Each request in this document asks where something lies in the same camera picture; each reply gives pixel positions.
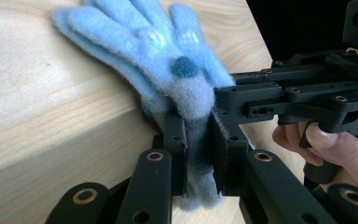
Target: light wood surface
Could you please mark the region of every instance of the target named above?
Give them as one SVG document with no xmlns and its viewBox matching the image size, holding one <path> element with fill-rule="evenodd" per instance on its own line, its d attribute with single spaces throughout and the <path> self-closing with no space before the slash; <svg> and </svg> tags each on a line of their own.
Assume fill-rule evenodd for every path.
<svg viewBox="0 0 358 224">
<path fill-rule="evenodd" d="M 166 7 L 173 0 L 162 1 Z M 230 73 L 271 59 L 245 0 L 183 1 Z M 71 187 L 108 188 L 130 176 L 158 133 L 138 95 L 113 69 L 61 36 L 50 12 L 78 0 L 0 0 L 0 223 L 44 223 Z M 242 127 L 302 178 L 303 161 L 274 145 L 274 121 Z M 194 213 L 173 208 L 173 223 L 243 223 L 238 199 Z"/>
</svg>

